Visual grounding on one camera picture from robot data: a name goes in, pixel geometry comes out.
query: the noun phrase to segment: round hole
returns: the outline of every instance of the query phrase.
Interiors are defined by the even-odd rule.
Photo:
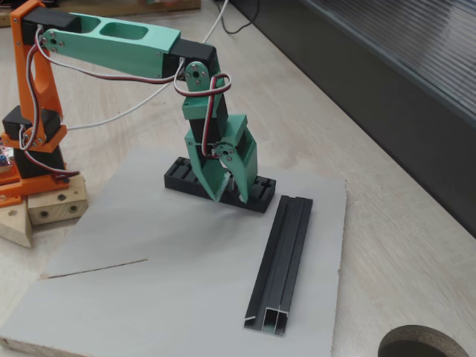
[[[424,326],[402,326],[390,331],[379,347],[379,357],[469,357],[452,338]]]

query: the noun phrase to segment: green 3d-printed arm segment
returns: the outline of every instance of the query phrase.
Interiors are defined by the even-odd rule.
[[[157,25],[75,14],[82,33],[50,29],[44,46],[53,52],[135,76],[161,78],[164,54],[180,31]]]
[[[220,161],[233,174],[243,202],[248,201],[258,175],[257,145],[246,123],[246,115],[229,115],[225,136],[215,149]]]
[[[210,53],[207,45],[197,47],[187,41],[179,43],[181,40],[178,41],[178,30],[97,16],[75,15],[81,19],[82,32],[48,29],[43,34],[43,45],[48,50],[148,78],[163,77],[165,66],[169,73],[171,69],[175,71],[172,67],[178,65],[178,58],[190,60],[196,55],[194,51],[198,51],[199,57],[202,56],[200,58],[211,68],[197,60],[186,65],[184,78],[189,91],[208,90],[211,77],[220,73],[218,59],[211,57],[210,60],[210,55],[204,56]],[[224,84],[225,81],[220,79],[216,87],[222,87]],[[205,122],[207,105],[208,97],[188,97],[182,106],[185,119],[189,120],[192,126],[185,141],[193,172],[215,201],[221,199],[231,173],[241,200],[247,202],[249,191],[257,177],[257,148],[246,127],[246,116],[228,115],[223,94],[215,96],[212,115],[215,123],[214,140],[212,142],[209,139],[208,145],[214,149],[219,160],[209,159],[202,154],[200,131],[200,126],[203,127]]]

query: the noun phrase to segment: black 3d-printed block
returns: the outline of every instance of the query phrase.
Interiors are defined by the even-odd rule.
[[[193,173],[188,158],[178,158],[165,173],[164,181],[165,187],[171,190],[210,199],[208,193]],[[239,200],[239,191],[234,184],[234,180],[230,179],[220,202],[254,212],[265,213],[268,209],[269,202],[271,202],[274,196],[275,188],[275,180],[258,176],[251,190],[248,202],[243,203]]]

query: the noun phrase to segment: white cable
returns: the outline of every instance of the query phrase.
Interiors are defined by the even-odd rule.
[[[27,55],[27,68],[26,68],[26,75],[27,75],[27,84],[28,84],[28,88],[30,89],[30,94],[31,94],[31,99],[33,101],[33,111],[34,111],[34,117],[33,117],[33,129],[31,130],[31,137],[30,139],[28,140],[28,142],[26,143],[26,145],[23,145],[23,140],[22,140],[22,136],[19,137],[19,145],[20,145],[20,149],[22,150],[27,150],[30,148],[31,144],[35,141],[35,131],[36,131],[36,127],[38,126],[38,108],[37,108],[37,101],[35,100],[36,98],[36,95],[34,93],[34,89],[33,89],[33,85],[31,83],[31,80],[30,80],[30,75],[31,75],[31,57],[33,56],[34,52],[35,52],[35,48],[36,48],[36,45],[34,45],[29,51],[28,51],[28,55]]]
[[[210,90],[213,89],[213,79],[210,81]],[[202,133],[202,154],[204,157],[207,157],[207,133],[208,133],[208,126],[210,125],[210,118],[213,115],[213,108],[210,107],[210,102],[211,98],[214,98],[214,96],[209,96],[208,97],[208,103],[207,103],[207,111],[205,113],[205,124],[203,126],[203,133]]]
[[[205,36],[205,38],[203,39],[203,41],[202,41],[203,43],[206,43],[208,41],[208,39],[210,38],[211,34],[215,31],[216,26],[218,25],[218,23],[220,22],[220,20],[223,17],[223,13],[225,12],[225,9],[226,9],[229,1],[230,0],[225,0],[225,2],[223,3],[222,10],[220,11],[220,14],[216,18],[216,21],[213,24],[213,26],[211,27],[210,31],[208,31],[207,36]]]
[[[20,131],[19,131],[19,143],[20,143],[20,148],[22,146],[22,139],[23,139],[23,134],[25,133],[25,126],[23,124],[20,124]],[[49,167],[48,165],[43,164],[42,162],[39,162],[36,160],[27,150],[23,150],[23,153],[28,157],[29,160],[31,160],[33,163],[36,165],[43,167],[46,170],[50,170],[53,173],[59,173],[62,175],[71,175],[73,173],[76,173],[75,171],[69,171],[69,170],[62,170],[62,169],[55,169],[53,167]]]
[[[208,34],[207,36],[203,39],[203,43],[207,42],[208,39],[210,38],[211,34],[215,31],[216,29],[216,26],[219,24],[219,21],[220,19],[223,17],[223,13],[225,12],[225,9],[228,5],[228,2],[229,0],[225,0],[225,2],[223,3],[223,7],[222,7],[222,10],[220,11],[220,14],[218,15],[218,17],[216,18],[216,21],[215,23],[213,24],[213,26],[211,27],[210,31],[208,31]],[[136,106],[133,106],[132,108],[126,110],[125,112],[123,113],[120,113],[119,115],[116,115],[115,117],[113,118],[110,118],[110,119],[107,119],[107,120],[103,120],[103,121],[100,121],[100,122],[97,122],[97,123],[91,123],[91,124],[86,124],[86,125],[79,125],[79,126],[72,126],[72,127],[68,127],[68,130],[79,130],[79,129],[87,129],[87,128],[94,128],[96,126],[101,126],[103,124],[107,124],[107,123],[111,123],[112,121],[114,120],[117,120],[125,115],[128,115],[129,113],[135,111],[136,109],[140,108],[141,106],[143,106],[145,103],[149,102],[151,99],[153,99],[157,94],[159,94],[161,91],[165,90],[165,88],[167,88],[168,86],[170,85],[170,83],[166,84],[165,86],[161,87],[159,90],[155,91],[154,93],[152,93],[149,97],[147,97],[146,99],[142,100],[139,104],[137,104]]]

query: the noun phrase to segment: wooden base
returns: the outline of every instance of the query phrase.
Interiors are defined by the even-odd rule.
[[[31,248],[31,225],[43,225],[81,217],[88,208],[81,175],[69,188],[31,195],[19,205],[0,208],[0,237]]]
[[[33,225],[78,218],[88,208],[86,186],[81,175],[71,178],[68,189],[38,193],[28,197],[28,213]]]
[[[96,16],[124,16],[140,13],[158,13],[165,11],[199,9],[202,0],[178,0],[166,3],[164,1],[143,4],[138,0],[65,0],[59,3],[55,10],[66,13],[85,13]],[[10,26],[10,11],[0,10],[0,27]]]
[[[27,202],[0,208],[0,237],[31,248],[31,223]]]

